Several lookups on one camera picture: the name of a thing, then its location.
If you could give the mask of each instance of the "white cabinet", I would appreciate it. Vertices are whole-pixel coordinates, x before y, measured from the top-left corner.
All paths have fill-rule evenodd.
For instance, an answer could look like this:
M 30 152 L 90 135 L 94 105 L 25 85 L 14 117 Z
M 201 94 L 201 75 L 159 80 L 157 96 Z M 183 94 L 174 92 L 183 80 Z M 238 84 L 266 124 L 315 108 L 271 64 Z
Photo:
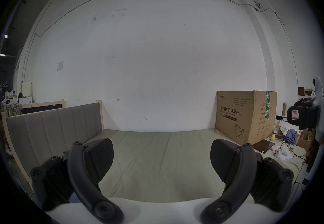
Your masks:
M 22 98 L 19 98 L 19 103 L 21 105 L 29 105 L 29 104 L 33 103 L 32 100 L 33 100 L 32 97 L 22 97 Z

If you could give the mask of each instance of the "bed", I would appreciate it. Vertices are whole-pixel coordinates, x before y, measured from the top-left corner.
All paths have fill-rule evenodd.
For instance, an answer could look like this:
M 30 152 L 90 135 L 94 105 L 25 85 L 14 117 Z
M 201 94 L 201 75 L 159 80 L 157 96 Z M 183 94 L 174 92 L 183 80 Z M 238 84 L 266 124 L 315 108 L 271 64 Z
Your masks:
M 218 198 L 225 184 L 210 162 L 215 139 L 226 139 L 216 129 L 182 132 L 131 132 L 104 129 L 102 103 L 80 105 L 7 117 L 2 112 L 8 143 L 19 169 L 31 183 L 30 172 L 54 155 L 62 155 L 78 140 L 87 142 L 109 138 L 114 146 L 111 168 L 99 183 L 102 194 L 143 202 L 179 202 L 198 198 Z M 293 146 L 302 156 L 303 148 Z M 294 173 L 303 159 L 284 162 L 272 157 Z M 253 203 L 249 196 L 246 202 Z
M 114 146 L 114 162 L 99 183 L 105 197 L 178 202 L 221 196 L 225 184 L 211 165 L 210 147 L 215 139 L 230 139 L 218 130 L 103 131 Z M 281 144 L 281 141 L 275 141 L 275 146 Z M 297 155 L 306 153 L 303 148 L 292 147 Z M 263 158 L 272 157 L 283 167 L 291 169 L 295 181 L 303 159 L 294 157 L 282 162 L 273 153 L 270 150 Z M 253 203 L 252 196 L 246 202 Z

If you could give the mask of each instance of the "mattress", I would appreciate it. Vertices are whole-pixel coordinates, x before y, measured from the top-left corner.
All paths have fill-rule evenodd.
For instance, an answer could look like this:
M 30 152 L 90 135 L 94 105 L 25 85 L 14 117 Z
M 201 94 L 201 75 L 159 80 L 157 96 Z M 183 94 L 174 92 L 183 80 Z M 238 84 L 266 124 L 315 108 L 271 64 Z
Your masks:
M 114 146 L 114 161 L 99 183 L 102 194 L 143 202 L 179 202 L 198 198 L 218 198 L 225 184 L 210 162 L 215 139 L 230 140 L 216 129 L 181 132 L 131 132 L 103 130 Z M 304 149 L 295 147 L 297 155 Z M 301 158 L 284 162 L 273 157 L 294 173 L 302 167 Z M 247 203 L 253 203 L 249 196 Z

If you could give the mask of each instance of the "cardboard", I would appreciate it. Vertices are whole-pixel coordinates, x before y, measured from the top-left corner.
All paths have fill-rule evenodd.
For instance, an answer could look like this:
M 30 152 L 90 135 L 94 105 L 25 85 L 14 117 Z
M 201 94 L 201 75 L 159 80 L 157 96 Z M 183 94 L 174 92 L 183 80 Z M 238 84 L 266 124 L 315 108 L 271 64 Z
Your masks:
M 303 129 L 302 133 L 300 133 L 297 139 L 297 146 L 305 149 L 307 152 L 310 147 L 311 141 L 312 141 L 312 132 L 308 131 L 307 129 Z
M 218 91 L 215 127 L 240 145 L 253 145 L 272 134 L 276 107 L 277 92 Z

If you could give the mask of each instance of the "wooden bed frame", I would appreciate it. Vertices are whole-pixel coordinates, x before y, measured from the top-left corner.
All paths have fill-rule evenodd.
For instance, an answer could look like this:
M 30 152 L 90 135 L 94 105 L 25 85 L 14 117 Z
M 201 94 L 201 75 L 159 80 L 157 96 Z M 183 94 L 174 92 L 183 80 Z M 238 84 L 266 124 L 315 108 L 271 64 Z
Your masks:
M 103 118 L 102 118 L 102 101 L 101 100 L 96 100 L 97 103 L 99 103 L 99 106 L 100 106 L 100 118 L 101 118 L 101 126 L 102 126 L 102 129 L 104 129 L 104 126 L 103 126 Z M 42 106 L 49 106 L 49 105 L 60 105 L 62 104 L 62 108 L 65 107 L 65 101 L 64 99 L 62 99 L 61 101 L 55 101 L 55 102 L 47 102 L 47 103 L 38 103 L 38 104 L 28 104 L 28 105 L 22 105 L 22 108 L 33 108 L 33 107 L 42 107 Z M 32 182 L 31 182 L 31 178 L 29 177 L 29 175 L 27 174 L 26 170 L 24 169 L 24 167 L 22 166 L 19 158 L 18 158 L 18 155 L 15 151 L 15 148 L 13 146 L 13 143 L 11 141 L 11 138 L 10 138 L 10 134 L 9 134 L 9 129 L 8 129 L 8 125 L 7 125 L 7 112 L 6 110 L 4 112 L 1 113 L 1 117 L 2 117 L 2 123 L 3 123 L 3 128 L 4 128 L 4 131 L 5 131 L 5 134 L 6 134 L 6 138 L 7 138 L 7 141 L 8 141 L 8 145 L 9 145 L 9 148 L 12 152 L 12 155 L 14 157 L 14 160 L 16 161 L 20 171 L 22 172 L 23 176 L 25 177 L 25 179 L 27 180 L 27 182 L 29 183 L 31 189 L 33 189 L 32 187 Z

